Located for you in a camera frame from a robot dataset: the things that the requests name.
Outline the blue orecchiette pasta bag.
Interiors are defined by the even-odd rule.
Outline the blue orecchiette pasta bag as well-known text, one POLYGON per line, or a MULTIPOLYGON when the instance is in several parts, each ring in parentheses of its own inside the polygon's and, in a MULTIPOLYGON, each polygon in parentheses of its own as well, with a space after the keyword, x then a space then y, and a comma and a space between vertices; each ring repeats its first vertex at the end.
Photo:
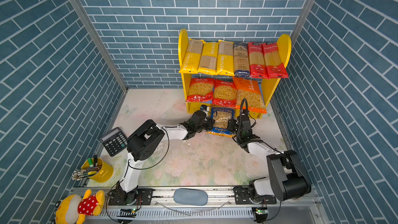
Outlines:
POLYGON ((233 120, 235 110, 227 107, 212 107, 211 120, 214 120, 208 134, 232 138, 234 133, 228 130, 229 120, 233 120))

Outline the red macaroni bag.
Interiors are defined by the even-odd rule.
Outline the red macaroni bag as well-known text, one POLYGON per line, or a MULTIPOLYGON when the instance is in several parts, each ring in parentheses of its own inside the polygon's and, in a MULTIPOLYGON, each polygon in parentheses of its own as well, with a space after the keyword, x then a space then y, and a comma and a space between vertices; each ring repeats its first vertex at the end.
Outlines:
POLYGON ((215 80, 213 78, 193 78, 186 102, 211 102, 214 97, 215 80))
POLYGON ((234 108, 237 102, 237 89, 233 82, 215 80, 213 106, 234 108))

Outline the orange pasta bag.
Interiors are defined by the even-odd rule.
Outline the orange pasta bag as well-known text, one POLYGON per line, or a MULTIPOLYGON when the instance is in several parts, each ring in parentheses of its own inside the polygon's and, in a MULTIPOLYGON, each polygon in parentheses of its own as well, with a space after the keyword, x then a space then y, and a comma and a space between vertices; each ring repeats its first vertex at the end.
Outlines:
POLYGON ((242 100, 246 99, 249 111, 261 114, 267 113, 257 81, 234 77, 233 82, 237 89, 236 109, 239 109, 242 100))

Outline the red yellow spaghetti bag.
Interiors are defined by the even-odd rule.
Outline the red yellow spaghetti bag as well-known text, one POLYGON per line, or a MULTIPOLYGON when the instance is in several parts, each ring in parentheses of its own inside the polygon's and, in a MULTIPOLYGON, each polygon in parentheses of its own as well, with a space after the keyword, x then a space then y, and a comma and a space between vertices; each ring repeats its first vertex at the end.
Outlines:
POLYGON ((260 43, 248 42, 248 57, 251 77, 268 79, 263 50, 260 43))
POLYGON ((263 43, 263 56, 268 79, 288 78, 289 75, 282 63, 276 43, 263 43))

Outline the blue clear spaghetti bag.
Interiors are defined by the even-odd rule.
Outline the blue clear spaghetti bag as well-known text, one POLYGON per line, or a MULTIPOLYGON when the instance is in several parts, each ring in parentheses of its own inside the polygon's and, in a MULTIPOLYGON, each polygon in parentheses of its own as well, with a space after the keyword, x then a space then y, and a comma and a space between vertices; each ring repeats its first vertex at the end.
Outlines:
POLYGON ((250 77, 247 43, 235 42, 233 49, 235 77, 250 77))

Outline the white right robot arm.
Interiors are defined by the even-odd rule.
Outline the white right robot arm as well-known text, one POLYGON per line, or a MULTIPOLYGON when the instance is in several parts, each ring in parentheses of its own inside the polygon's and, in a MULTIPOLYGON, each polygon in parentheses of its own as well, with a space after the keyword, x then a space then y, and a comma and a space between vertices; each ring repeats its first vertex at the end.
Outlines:
POLYGON ((298 154, 294 150, 280 151, 272 147, 253 134, 253 127, 250 116, 245 114, 228 121, 228 130, 234 134, 233 139, 237 145, 267 165, 268 176, 249 182, 250 198, 254 202, 270 199, 274 203, 310 193, 312 183, 298 154))

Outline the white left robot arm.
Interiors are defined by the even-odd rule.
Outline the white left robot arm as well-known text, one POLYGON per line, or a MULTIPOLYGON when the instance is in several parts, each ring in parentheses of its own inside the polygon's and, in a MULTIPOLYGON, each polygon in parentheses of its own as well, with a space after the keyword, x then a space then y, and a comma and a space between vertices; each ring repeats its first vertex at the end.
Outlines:
POLYGON ((127 139, 127 160, 116 189, 121 194, 136 191, 140 172, 144 170, 144 161, 152 156, 162 141, 188 140, 197 133, 210 131, 215 121, 205 111, 198 110, 189 120, 177 125, 166 126, 145 121, 127 139))

